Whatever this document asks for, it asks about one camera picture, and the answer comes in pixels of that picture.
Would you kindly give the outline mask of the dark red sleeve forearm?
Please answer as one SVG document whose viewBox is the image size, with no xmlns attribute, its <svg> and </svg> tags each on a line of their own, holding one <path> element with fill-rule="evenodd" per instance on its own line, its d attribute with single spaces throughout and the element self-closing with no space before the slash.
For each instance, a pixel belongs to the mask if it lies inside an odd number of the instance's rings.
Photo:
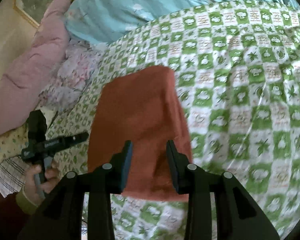
<svg viewBox="0 0 300 240">
<path fill-rule="evenodd" d="M 18 239 L 42 202 L 34 185 L 6 197 L 0 194 L 0 239 Z"/>
</svg>

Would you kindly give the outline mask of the person's left hand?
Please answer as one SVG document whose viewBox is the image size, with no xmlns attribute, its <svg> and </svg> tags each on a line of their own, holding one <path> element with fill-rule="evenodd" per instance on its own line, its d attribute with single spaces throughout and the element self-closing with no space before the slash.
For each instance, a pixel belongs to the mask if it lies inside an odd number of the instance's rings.
<svg viewBox="0 0 300 240">
<path fill-rule="evenodd" d="M 58 163 L 53 160 L 51 167 L 45 171 L 44 177 L 46 182 L 44 183 L 41 183 L 39 178 L 39 174 L 42 171 L 40 165 L 32 165 L 26 171 L 24 193 L 34 205 L 39 206 L 42 203 L 43 197 L 40 195 L 41 193 L 49 194 L 59 183 L 60 170 L 58 168 Z"/>
</svg>

